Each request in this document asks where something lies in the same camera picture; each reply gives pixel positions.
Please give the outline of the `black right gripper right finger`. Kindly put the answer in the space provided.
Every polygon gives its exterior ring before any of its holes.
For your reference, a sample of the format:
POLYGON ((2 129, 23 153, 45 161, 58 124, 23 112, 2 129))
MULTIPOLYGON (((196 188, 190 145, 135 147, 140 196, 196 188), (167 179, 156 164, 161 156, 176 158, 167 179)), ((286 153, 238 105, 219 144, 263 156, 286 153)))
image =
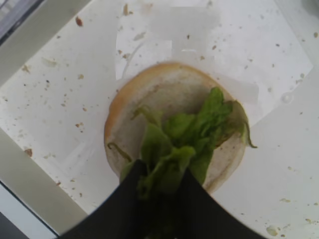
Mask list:
POLYGON ((260 239, 223 209, 186 170, 175 195, 177 239, 260 239))

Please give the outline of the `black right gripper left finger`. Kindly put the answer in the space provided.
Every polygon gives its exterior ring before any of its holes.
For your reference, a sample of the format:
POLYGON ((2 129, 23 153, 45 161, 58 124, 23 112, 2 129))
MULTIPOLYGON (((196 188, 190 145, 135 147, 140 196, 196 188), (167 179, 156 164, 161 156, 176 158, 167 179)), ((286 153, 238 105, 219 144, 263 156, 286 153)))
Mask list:
POLYGON ((128 176, 103 204, 60 238, 159 239, 171 235, 173 221, 162 198, 139 199, 137 185, 146 172, 146 165, 135 161, 128 176))

